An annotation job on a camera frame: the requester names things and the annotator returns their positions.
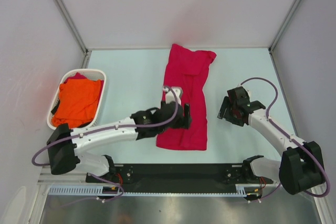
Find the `crimson red t-shirt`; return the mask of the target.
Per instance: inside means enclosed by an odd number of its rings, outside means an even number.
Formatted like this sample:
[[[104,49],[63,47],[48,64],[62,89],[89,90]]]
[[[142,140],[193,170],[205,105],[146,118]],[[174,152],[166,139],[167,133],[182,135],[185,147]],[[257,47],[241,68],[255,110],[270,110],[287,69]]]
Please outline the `crimson red t-shirt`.
[[[182,88],[182,105],[190,106],[190,128],[168,129],[156,138],[156,146],[175,151],[207,150],[207,109],[203,87],[216,53],[191,51],[173,44],[166,65],[163,84]]]

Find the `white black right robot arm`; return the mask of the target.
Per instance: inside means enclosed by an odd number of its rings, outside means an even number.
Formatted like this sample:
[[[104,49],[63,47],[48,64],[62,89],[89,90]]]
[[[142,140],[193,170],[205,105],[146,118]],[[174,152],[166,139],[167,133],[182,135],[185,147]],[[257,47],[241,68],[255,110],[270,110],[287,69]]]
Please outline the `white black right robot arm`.
[[[268,108],[250,100],[242,86],[227,91],[217,117],[237,126],[252,127],[281,157],[280,161],[262,155],[245,159],[242,169],[245,181],[254,183],[260,177],[269,178],[279,182],[291,195],[329,184],[320,146],[285,131],[272,119]]]

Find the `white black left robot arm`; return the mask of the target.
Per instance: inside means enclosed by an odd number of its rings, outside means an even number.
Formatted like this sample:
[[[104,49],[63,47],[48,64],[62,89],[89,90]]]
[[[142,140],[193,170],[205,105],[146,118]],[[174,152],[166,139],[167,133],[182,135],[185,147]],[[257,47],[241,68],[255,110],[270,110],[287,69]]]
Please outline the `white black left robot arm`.
[[[124,120],[106,125],[75,130],[62,124],[47,141],[51,174],[63,175],[77,170],[110,182],[116,175],[113,159],[109,155],[90,154],[91,149],[153,138],[168,129],[189,129],[191,121],[189,104],[163,101],[160,108],[138,111]]]

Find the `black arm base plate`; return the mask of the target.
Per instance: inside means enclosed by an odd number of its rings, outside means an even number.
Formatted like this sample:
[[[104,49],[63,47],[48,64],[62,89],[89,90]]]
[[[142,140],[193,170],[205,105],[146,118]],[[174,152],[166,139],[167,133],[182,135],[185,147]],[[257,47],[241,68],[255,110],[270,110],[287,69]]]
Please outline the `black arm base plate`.
[[[102,178],[121,182],[127,193],[224,194],[260,185],[242,164],[115,164]]]

